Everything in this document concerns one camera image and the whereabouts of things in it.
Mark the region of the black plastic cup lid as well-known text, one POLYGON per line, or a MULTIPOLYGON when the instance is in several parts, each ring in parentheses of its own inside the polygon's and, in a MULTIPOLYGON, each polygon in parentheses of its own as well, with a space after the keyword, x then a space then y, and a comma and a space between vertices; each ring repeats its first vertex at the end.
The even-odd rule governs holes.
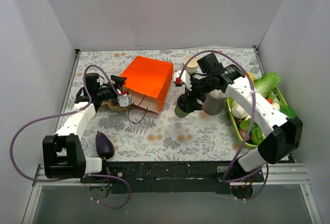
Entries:
POLYGON ((184 113, 194 112, 192 101, 189 98, 187 98, 187 96, 184 94, 178 97, 177 107, 184 113))

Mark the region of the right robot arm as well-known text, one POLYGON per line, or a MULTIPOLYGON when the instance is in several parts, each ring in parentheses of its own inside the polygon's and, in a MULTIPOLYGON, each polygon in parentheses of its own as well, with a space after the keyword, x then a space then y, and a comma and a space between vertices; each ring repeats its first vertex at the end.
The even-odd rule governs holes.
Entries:
POLYGON ((236 153, 224 172, 224 182, 245 181, 258 173, 262 166, 276 164, 300 146, 303 123, 298 117, 290 118, 272 106, 259 92, 246 70, 236 61, 224 67, 218 61, 218 51, 206 50, 206 56, 197 61, 201 78, 194 78, 185 69, 173 75, 176 86, 184 85, 185 92, 177 99, 175 114, 184 118, 202 110, 206 94, 222 91, 235 100, 265 135, 258 147, 244 155, 236 153))

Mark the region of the orange paper bag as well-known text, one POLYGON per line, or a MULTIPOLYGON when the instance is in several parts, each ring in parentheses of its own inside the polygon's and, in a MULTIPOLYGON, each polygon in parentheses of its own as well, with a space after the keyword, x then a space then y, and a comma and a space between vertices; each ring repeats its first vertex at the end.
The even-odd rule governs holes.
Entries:
POLYGON ((159 114, 173 80, 173 68, 171 62, 137 56, 121 74, 132 103, 159 114))

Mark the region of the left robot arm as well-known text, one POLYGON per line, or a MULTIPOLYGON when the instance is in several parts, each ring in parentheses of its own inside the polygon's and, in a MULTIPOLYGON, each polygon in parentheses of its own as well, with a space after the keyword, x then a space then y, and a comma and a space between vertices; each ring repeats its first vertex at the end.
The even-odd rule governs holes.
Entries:
POLYGON ((92 174, 100 183, 109 179, 110 171, 102 165, 103 160, 100 157, 86 157, 80 140, 102 103, 112 101, 120 107, 131 104, 131 95, 123 91, 126 80, 127 77, 112 75, 108 83, 101 84, 98 73, 86 74, 84 86, 76 95, 74 114, 54 135, 45 136, 42 141, 47 178, 82 178, 92 174))

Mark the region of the green paper cup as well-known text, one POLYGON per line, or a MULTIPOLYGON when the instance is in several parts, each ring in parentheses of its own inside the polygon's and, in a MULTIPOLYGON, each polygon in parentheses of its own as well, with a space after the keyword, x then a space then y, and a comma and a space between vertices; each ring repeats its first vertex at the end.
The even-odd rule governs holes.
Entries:
POLYGON ((183 111, 178 105, 175 106, 174 112, 179 118, 184 118, 189 115, 189 113, 183 111))

